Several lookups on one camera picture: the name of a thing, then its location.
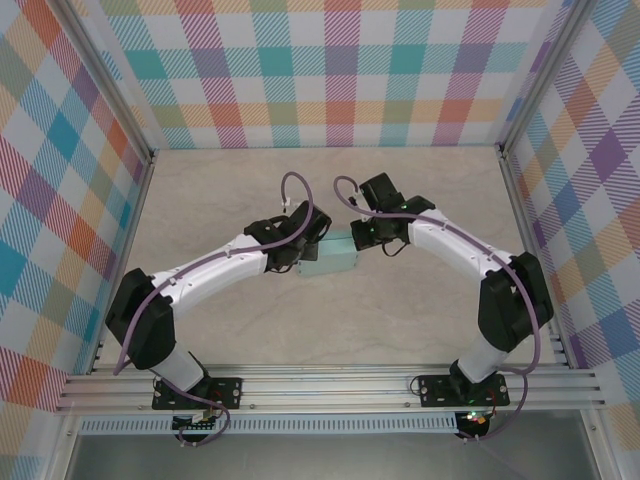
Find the marble surface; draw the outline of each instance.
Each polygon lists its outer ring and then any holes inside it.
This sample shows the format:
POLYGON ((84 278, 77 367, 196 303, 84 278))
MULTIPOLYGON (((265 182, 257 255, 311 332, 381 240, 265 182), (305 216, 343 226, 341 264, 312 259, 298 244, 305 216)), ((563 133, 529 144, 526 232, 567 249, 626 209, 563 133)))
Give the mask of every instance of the marble surface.
MULTIPOLYGON (((335 197, 333 178, 362 182, 386 171, 406 197, 422 195, 476 236, 522 251, 490 147, 164 151, 128 269, 181 265, 279 214, 288 170, 307 178, 335 229, 356 216, 335 197)), ((287 193, 305 198, 295 179, 287 193)), ((478 333, 477 288, 427 251, 409 247, 387 258, 372 249, 349 272, 301 278, 292 271, 235 284, 177 322, 176 334, 204 363, 450 363, 478 333)), ((532 350, 529 340, 510 361, 528 362, 532 350)), ((100 361, 113 363, 118 352, 109 334, 100 361)), ((553 362, 546 329, 542 360, 553 362)))

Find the purple cable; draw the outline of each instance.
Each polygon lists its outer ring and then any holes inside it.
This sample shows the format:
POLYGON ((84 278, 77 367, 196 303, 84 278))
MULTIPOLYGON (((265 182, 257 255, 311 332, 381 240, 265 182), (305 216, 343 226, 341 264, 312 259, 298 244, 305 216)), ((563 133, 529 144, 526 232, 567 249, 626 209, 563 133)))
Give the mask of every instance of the purple cable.
POLYGON ((164 380, 163 379, 162 381, 165 383, 165 385, 167 387, 169 387, 171 390, 173 390, 177 394, 182 395, 183 397, 188 398, 189 400, 193 400, 194 402, 204 403, 205 405, 209 405, 209 406, 211 406, 213 408, 216 408, 218 410, 222 410, 224 412, 224 414, 226 415, 226 417, 227 417, 225 422, 224 422, 224 425, 222 426, 222 428, 220 429, 219 432, 212 433, 211 435, 208 435, 204 440, 201 440, 199 442, 187 442, 182 437, 182 432, 185 430, 186 427, 180 428, 178 430, 178 438, 182 442, 182 445, 187 445, 188 447, 201 447, 202 445, 206 445, 207 443, 213 442, 214 440, 220 438, 220 436, 222 436, 224 431, 227 428, 229 428, 229 425, 231 425, 231 414, 229 413, 229 409, 227 407, 225 407, 224 405, 222 405, 220 403, 216 403, 213 400, 207 400, 206 398, 196 397, 195 395, 191 395, 190 393, 183 392, 182 390, 180 390, 178 387, 176 387, 173 383, 169 382, 168 380, 164 380))
POLYGON ((540 327, 538 326, 537 317, 536 317, 536 311, 535 311, 535 309, 533 307, 533 303, 531 302, 531 297, 529 297, 529 292, 527 292, 527 289, 522 284, 522 281, 520 280, 520 278, 518 278, 518 275, 516 275, 516 272, 514 272, 513 269, 511 267, 509 267, 509 265, 504 260, 502 260, 500 257, 495 255, 489 248, 484 246, 482 243, 478 242, 476 239, 474 239, 474 238, 470 237, 469 235, 467 235, 465 232, 463 232, 463 231, 461 231, 461 230, 459 230, 459 229, 457 229, 457 228, 455 228, 455 227, 453 227, 453 226, 451 226, 451 225, 449 225, 449 224, 447 224, 445 222, 442 222, 442 221, 440 221, 438 219, 427 217, 425 215, 413 215, 413 214, 410 214, 410 213, 380 213, 380 212, 371 212, 369 210, 364 210, 364 209, 358 208, 358 207, 352 205, 349 202, 349 200, 344 198, 344 196, 340 193, 340 189, 338 188, 338 183, 341 180, 344 180, 344 181, 347 181, 347 182, 351 183, 351 185, 353 185, 353 188, 354 188, 356 193, 358 193, 360 191, 360 189, 358 187, 358 183, 353 178, 347 177, 346 175, 339 175, 333 180, 333 190, 336 193, 338 199, 342 203, 344 203, 348 208, 350 208, 351 210, 353 210, 355 212, 358 212, 360 214, 363 214, 363 215, 367 215, 369 217, 377 217, 377 218, 406 218, 406 219, 410 219, 410 220, 421 220, 423 222, 430 223, 430 224, 435 225, 435 226, 440 227, 440 228, 446 228, 447 230, 449 230, 454 235, 456 235, 459 238, 463 239, 467 243, 470 243, 474 247, 478 248, 482 253, 484 253, 488 257, 491 257, 491 259, 495 260, 495 262, 498 265, 500 265, 500 267, 502 267, 505 272, 507 272, 509 277, 511 277, 511 280, 513 280, 513 283, 516 285, 518 291, 520 292, 520 295, 522 295, 522 299, 524 300, 524 303, 525 303, 525 305, 527 307, 527 313, 529 314, 529 319, 531 320, 531 329, 533 331, 533 339, 534 339, 533 359, 531 360, 531 363, 529 364, 529 366, 524 368, 524 369, 518 369, 518 368, 512 368, 512 367, 502 367, 502 368, 500 368, 500 370, 502 370, 504 372, 509 372, 509 373, 513 373, 513 374, 516 374, 516 375, 522 375, 522 378, 524 380, 524 388, 523 388, 523 391, 522 391, 522 398, 521 398, 520 402, 518 403, 518 406, 514 410, 513 414, 499 428, 497 428, 493 432, 485 435, 483 437, 483 440, 488 440, 488 439, 491 439, 491 438, 495 437, 497 434, 499 434, 502 431, 504 431, 504 429, 506 427, 508 427, 511 423, 513 423, 513 421, 516 419, 516 417, 520 414, 520 411, 522 410, 522 407, 524 407, 524 403, 525 403, 525 401, 527 399, 527 393, 529 391, 529 382, 527 380, 527 374, 529 374, 532 371, 534 371, 536 369, 536 367, 538 366, 538 363, 540 362, 540 349, 541 349, 540 344, 542 343, 541 339, 540 339, 540 327))
MULTIPOLYGON (((258 252, 258 251, 264 252, 265 250, 270 250, 272 248, 277 248, 277 247, 281 247, 282 245, 286 245, 290 241, 295 240, 300 235, 302 235, 304 230, 307 228, 307 225, 309 225, 309 222, 311 221, 311 215, 313 213, 313 193, 311 192, 311 187, 309 186, 309 183, 304 179, 302 175, 300 175, 297 172, 287 172, 282 177, 282 182, 280 183, 280 194, 282 195, 283 202, 285 202, 287 199, 285 196, 285 185, 289 177, 296 177, 298 180, 300 180, 300 182, 304 186, 304 189, 307 191, 307 198, 309 201, 309 210, 307 210, 307 216, 305 217, 304 222, 302 222, 302 225, 300 225, 300 228, 298 228, 295 232, 293 232, 287 238, 283 238, 282 240, 278 240, 277 242, 268 243, 267 245, 258 245, 255 247, 236 248, 233 250, 229 250, 228 255, 238 255, 242 253, 251 253, 251 252, 258 252)), ((138 321, 142 316, 142 312, 144 312, 144 309, 147 308, 149 303, 151 303, 151 300, 153 300, 155 296, 158 295, 162 290, 164 290, 169 285, 171 285, 172 280, 178 280, 183 276, 185 276, 187 273, 195 270, 196 268, 199 268, 209 262, 212 262, 224 256, 227 256, 227 252, 218 252, 218 253, 209 255, 208 257, 205 257, 197 262, 192 263, 191 265, 185 267, 184 270, 181 270, 180 272, 176 273, 174 276, 167 278, 164 282, 158 285, 140 303, 140 306, 134 313, 133 318, 131 319, 131 323, 129 324, 129 328, 127 329, 127 333, 124 337, 124 341, 122 342, 122 350, 120 351, 120 356, 118 357, 118 362, 116 363, 116 367, 113 370, 114 375, 118 375, 125 366, 131 363, 130 361, 126 362, 125 360, 127 352, 129 351, 129 346, 131 345, 131 338, 133 337, 133 332, 135 331, 136 325, 138 324, 138 321)))

